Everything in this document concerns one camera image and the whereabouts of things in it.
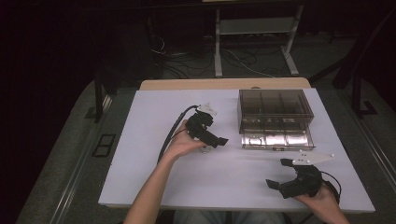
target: wire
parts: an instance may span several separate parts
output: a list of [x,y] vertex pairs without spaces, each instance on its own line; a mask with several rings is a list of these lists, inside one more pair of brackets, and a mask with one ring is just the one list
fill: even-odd
[[253,70],[253,69],[247,67],[244,63],[242,63],[242,61],[241,61],[232,51],[230,51],[230,50],[228,50],[228,49],[222,49],[222,50],[225,50],[225,51],[231,53],[231,54],[235,57],[235,59],[236,59],[238,62],[240,62],[247,70],[249,70],[249,71],[251,71],[251,72],[254,72],[254,73],[257,73],[257,74],[260,74],[260,75],[263,75],[263,76],[273,77],[273,76],[271,76],[271,75],[268,75],[268,74],[265,74],[265,73],[261,73],[261,72],[255,71],[255,70]]
[[184,73],[183,71],[181,71],[180,69],[178,69],[178,68],[175,68],[175,67],[173,67],[173,66],[171,66],[171,65],[168,65],[168,64],[163,64],[163,67],[164,68],[166,68],[166,69],[168,69],[168,70],[173,70],[173,72],[179,72],[181,75],[183,75],[186,79],[189,79],[189,76],[187,76],[187,74],[186,73]]
[[330,176],[332,179],[335,180],[335,182],[337,182],[338,188],[340,189],[340,191],[338,191],[338,198],[341,198],[341,191],[342,191],[343,189],[341,188],[340,182],[339,182],[333,175],[331,175],[331,174],[329,174],[329,173],[326,173],[326,172],[324,172],[324,171],[320,171],[320,172],[323,173],[323,174],[325,174],[325,175]]
[[160,39],[161,42],[163,43],[163,45],[161,46],[161,48],[160,48],[159,50],[151,49],[151,51],[154,52],[154,53],[158,53],[158,54],[163,54],[163,55],[166,54],[166,51],[163,50],[163,49],[165,48],[165,41],[163,41],[163,39],[160,38],[160,37],[157,36],[157,35],[153,35],[152,37],[155,37],[155,38]]
[[177,133],[175,133],[175,134],[171,137],[171,139],[174,138],[176,135],[178,135],[178,134],[180,134],[180,133],[182,133],[182,132],[184,132],[184,131],[186,131],[186,130],[187,130],[187,129],[183,129],[183,130],[178,131]]
[[189,112],[189,110],[191,110],[193,108],[195,108],[195,109],[198,108],[198,105],[189,106],[183,113],[180,114],[180,116],[178,116],[175,124],[172,126],[171,131],[169,131],[169,134],[166,136],[165,141],[163,142],[163,147],[161,148],[160,154],[158,155],[157,164],[158,164],[158,162],[160,162],[161,158],[163,157],[163,153],[165,152],[166,148],[168,147],[169,142],[177,134],[176,133],[175,135],[173,135],[178,124],[181,122],[181,120],[184,118],[184,116],[186,116],[187,112]]
[[[326,173],[326,172],[324,172],[324,171],[320,171],[320,172],[323,173],[323,174],[325,174],[325,175],[330,176],[332,179],[335,180],[335,182],[337,182],[338,188],[340,189],[340,191],[338,191],[338,199],[340,200],[340,199],[341,199],[341,191],[342,191],[340,182],[339,182],[339,181],[337,180],[337,178],[335,178],[333,175],[331,175],[331,174],[329,174],[329,173]],[[299,224],[304,224],[304,223],[305,223],[309,218],[311,218],[313,215],[314,215],[313,213],[309,214],[309,215],[308,215],[307,217],[305,217],[301,222],[299,222]]]

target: clear plastic box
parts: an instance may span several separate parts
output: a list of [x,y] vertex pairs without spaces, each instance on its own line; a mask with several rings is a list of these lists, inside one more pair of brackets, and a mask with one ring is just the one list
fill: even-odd
[[311,150],[314,115],[302,90],[240,90],[242,148]]

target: black cable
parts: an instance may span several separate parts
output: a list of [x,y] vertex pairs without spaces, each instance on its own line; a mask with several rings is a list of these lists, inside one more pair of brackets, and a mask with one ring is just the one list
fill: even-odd
[[323,171],[320,171],[320,172],[323,173],[323,174],[325,174],[325,175],[330,176],[332,179],[335,180],[335,182],[337,182],[338,188],[340,189],[340,191],[338,192],[338,198],[340,199],[340,198],[341,198],[341,191],[343,190],[343,189],[341,188],[340,182],[339,182],[333,175],[330,175],[329,173],[326,173],[326,172],[323,172]]
[[[337,180],[337,178],[335,178],[333,175],[331,175],[331,174],[329,174],[329,173],[326,173],[326,172],[324,172],[324,171],[320,171],[320,172],[323,173],[323,174],[325,174],[325,175],[330,176],[332,179],[335,180],[335,182],[337,182],[338,188],[340,189],[340,191],[337,192],[337,193],[338,193],[338,199],[340,200],[340,199],[341,199],[341,191],[342,191],[340,182],[339,182],[339,181]],[[311,218],[313,215],[314,215],[313,213],[309,214],[306,218],[304,218],[301,222],[299,222],[299,224],[304,224],[304,223],[305,223],[309,218]]]
[[178,134],[180,134],[181,132],[186,131],[186,130],[187,130],[187,129],[183,129],[183,130],[178,131],[177,133],[175,133],[175,134],[171,137],[171,139],[174,138],[176,135],[178,135]]
[[184,116],[186,116],[187,112],[189,112],[189,110],[191,110],[193,108],[198,108],[198,105],[190,106],[183,113],[181,113],[180,116],[178,116],[174,126],[172,127],[171,131],[169,131],[169,134],[166,136],[165,141],[163,142],[163,147],[161,148],[160,155],[158,156],[157,164],[158,164],[158,162],[160,162],[161,158],[163,157],[163,153],[165,152],[166,148],[168,147],[169,142],[174,137],[173,133],[175,132],[178,124],[181,122],[181,120],[184,118]]
[[167,67],[164,67],[164,66],[163,66],[163,69],[166,69],[166,70],[168,70],[169,72],[171,72],[172,74],[174,74],[174,77],[181,79],[180,74],[177,73],[176,71],[174,71],[174,70],[172,70],[172,69],[169,69],[169,68],[167,68]]
[[166,68],[166,69],[168,69],[168,70],[172,70],[173,72],[175,72],[175,73],[178,73],[178,74],[181,74],[181,75],[183,75],[185,78],[189,78],[189,76],[187,76],[187,74],[186,73],[184,73],[183,71],[181,71],[180,69],[178,69],[178,68],[175,68],[174,66],[171,66],[171,65],[168,65],[168,64],[163,64],[163,68]]

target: white tabletop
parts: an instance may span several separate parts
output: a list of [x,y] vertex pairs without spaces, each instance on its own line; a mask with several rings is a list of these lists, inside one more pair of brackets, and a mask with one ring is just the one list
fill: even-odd
[[[317,164],[334,175],[343,193],[345,212],[375,209],[335,132],[315,89],[304,89],[315,118],[310,131],[314,151],[334,154],[335,159]],[[265,179],[280,183],[296,177],[280,159],[293,159],[297,152],[242,149],[237,123],[238,90],[138,91],[125,122],[99,204],[129,206],[154,169],[163,141],[181,112],[190,105],[210,103],[218,111],[209,131],[228,138],[225,147],[203,154],[196,150],[174,165],[163,195],[162,207],[217,210],[301,211],[306,207],[283,199],[269,189]],[[194,113],[192,110],[186,119]]]

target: dark background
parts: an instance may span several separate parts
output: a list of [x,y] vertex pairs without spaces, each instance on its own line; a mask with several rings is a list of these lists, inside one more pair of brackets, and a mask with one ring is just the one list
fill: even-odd
[[[156,12],[163,20],[155,24],[154,30],[146,24],[152,11],[81,10],[81,7],[124,4],[108,2],[0,2],[1,223],[14,223],[17,219],[75,101],[96,76],[110,93],[120,85],[138,85],[138,80],[158,78],[160,71],[152,62],[149,34],[195,41],[199,46],[201,35],[211,35],[214,31],[214,13],[210,10],[196,10],[188,13],[189,17],[176,11]],[[128,4],[142,5],[139,1]],[[312,1],[304,9],[299,34],[337,31],[337,34],[360,33],[367,38],[390,10],[389,6],[392,3],[385,1]],[[280,7],[276,10],[280,14],[285,12]],[[395,100],[391,99],[394,83],[389,80],[394,76],[391,68],[396,53],[392,26],[395,21],[393,15],[358,70],[394,109]],[[169,24],[177,24],[177,29],[172,30]]]

